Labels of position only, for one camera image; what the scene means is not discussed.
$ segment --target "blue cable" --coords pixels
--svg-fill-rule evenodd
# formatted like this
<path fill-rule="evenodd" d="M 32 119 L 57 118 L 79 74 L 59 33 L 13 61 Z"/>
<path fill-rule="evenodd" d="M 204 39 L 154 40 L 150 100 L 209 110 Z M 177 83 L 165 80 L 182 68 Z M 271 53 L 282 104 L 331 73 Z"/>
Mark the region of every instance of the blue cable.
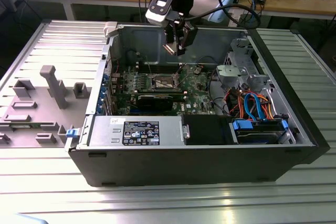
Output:
<path fill-rule="evenodd" d="M 253 119 L 253 121 L 256 121 L 257 119 L 250 113 L 250 111 L 248 110 L 248 106 L 247 106 L 247 101 L 248 101 L 248 97 L 252 95 L 254 97 L 254 99 L 256 100 L 256 104 L 257 104 L 257 111 L 258 111 L 258 115 L 260 119 L 265 119 L 265 115 L 263 114 L 262 110 L 261 110 L 261 105 L 260 105 L 260 101 L 258 99 L 258 97 L 255 94 L 247 94 L 244 98 L 244 109 L 246 111 L 246 113 Z"/>
<path fill-rule="evenodd" d="M 254 0 L 252 1 L 252 10 L 256 10 L 256 3 L 254 2 Z"/>
<path fill-rule="evenodd" d="M 254 0 L 251 0 L 252 1 L 252 10 L 255 10 L 256 9 L 256 4 L 254 3 Z"/>

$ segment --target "electronic equipment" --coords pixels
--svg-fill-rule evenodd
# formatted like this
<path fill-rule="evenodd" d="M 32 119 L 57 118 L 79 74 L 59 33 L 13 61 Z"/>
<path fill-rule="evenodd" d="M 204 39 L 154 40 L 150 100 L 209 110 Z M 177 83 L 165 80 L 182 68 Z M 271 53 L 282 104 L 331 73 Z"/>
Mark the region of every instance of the electronic equipment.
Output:
<path fill-rule="evenodd" d="M 164 28 L 164 48 L 171 54 L 179 56 L 185 53 L 197 34 L 197 27 L 192 24 L 189 14 L 201 15 L 209 21 L 223 21 L 226 10 L 204 9 L 232 3 L 234 0 L 152 0 L 146 12 L 147 20 Z"/>
<path fill-rule="evenodd" d="M 104 33 L 85 122 L 66 143 L 91 186 L 274 181 L 329 149 L 262 39 L 294 34 L 199 27 L 175 58 L 160 27 Z"/>
<path fill-rule="evenodd" d="M 178 58 L 149 24 L 34 38 L 0 81 L 0 148 L 64 147 L 91 186 L 274 181 L 329 149 L 336 78 L 288 30 L 199 27 Z"/>

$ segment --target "gray plastic panel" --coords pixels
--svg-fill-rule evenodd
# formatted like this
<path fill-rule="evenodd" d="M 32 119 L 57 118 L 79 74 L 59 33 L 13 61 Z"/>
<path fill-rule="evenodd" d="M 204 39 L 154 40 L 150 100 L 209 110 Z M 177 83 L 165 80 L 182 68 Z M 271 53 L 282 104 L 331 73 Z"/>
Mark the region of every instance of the gray plastic panel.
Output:
<path fill-rule="evenodd" d="M 54 20 L 50 24 L 42 24 L 29 45 L 29 50 L 21 55 L 18 65 L 9 69 L 11 74 L 0 90 L 0 118 L 7 115 L 29 115 L 30 122 L 57 122 L 58 126 L 69 129 L 71 125 L 81 127 L 85 117 L 88 98 L 76 99 L 73 93 L 75 83 L 85 83 L 91 91 L 106 39 L 103 35 L 103 22 L 63 22 Z M 43 65 L 53 65 L 55 76 L 62 80 L 67 92 L 68 106 L 60 110 L 54 98 L 48 92 L 48 84 L 40 75 Z M 31 96 L 28 101 L 36 102 L 32 109 L 13 108 L 14 102 L 22 101 L 16 96 L 12 86 L 19 79 L 28 79 L 35 90 L 28 90 Z M 57 134 L 58 128 L 52 131 L 42 129 L 16 129 L 4 131 L 11 140 L 0 144 L 0 148 L 8 147 L 63 147 L 64 142 Z M 52 133 L 55 143 L 40 144 L 35 140 L 38 133 Z"/>

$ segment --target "blue latch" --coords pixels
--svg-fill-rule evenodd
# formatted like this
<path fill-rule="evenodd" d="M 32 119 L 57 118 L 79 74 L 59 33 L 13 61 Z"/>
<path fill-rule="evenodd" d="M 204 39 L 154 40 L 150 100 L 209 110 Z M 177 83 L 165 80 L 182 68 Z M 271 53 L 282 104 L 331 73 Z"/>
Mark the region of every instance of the blue latch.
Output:
<path fill-rule="evenodd" d="M 99 98 L 103 99 L 105 97 L 105 93 L 103 91 L 99 92 Z"/>
<path fill-rule="evenodd" d="M 80 135 L 79 131 L 80 131 L 80 128 L 67 130 L 67 133 L 65 134 L 65 136 L 77 138 Z"/>
<path fill-rule="evenodd" d="M 286 120 L 282 120 L 281 123 L 282 123 L 283 127 L 285 128 L 285 130 L 288 130 L 289 126 L 288 126 L 287 121 Z"/>
<path fill-rule="evenodd" d="M 248 120 L 236 120 L 232 125 L 234 130 L 253 130 L 252 122 Z"/>
<path fill-rule="evenodd" d="M 102 107 L 99 106 L 99 105 L 97 105 L 97 107 L 96 107 L 96 112 L 98 112 L 98 113 L 100 114 L 102 111 L 103 111 L 103 110 L 102 110 Z"/>
<path fill-rule="evenodd" d="M 109 76 L 107 74 L 103 74 L 103 81 L 108 81 L 109 80 Z"/>

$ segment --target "warning label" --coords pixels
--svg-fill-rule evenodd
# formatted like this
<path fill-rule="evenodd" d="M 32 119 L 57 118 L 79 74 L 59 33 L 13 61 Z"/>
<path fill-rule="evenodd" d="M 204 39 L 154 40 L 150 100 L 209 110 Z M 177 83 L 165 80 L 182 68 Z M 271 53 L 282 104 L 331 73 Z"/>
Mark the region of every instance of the warning label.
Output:
<path fill-rule="evenodd" d="M 159 122 L 125 122 L 123 145 L 160 145 Z"/>

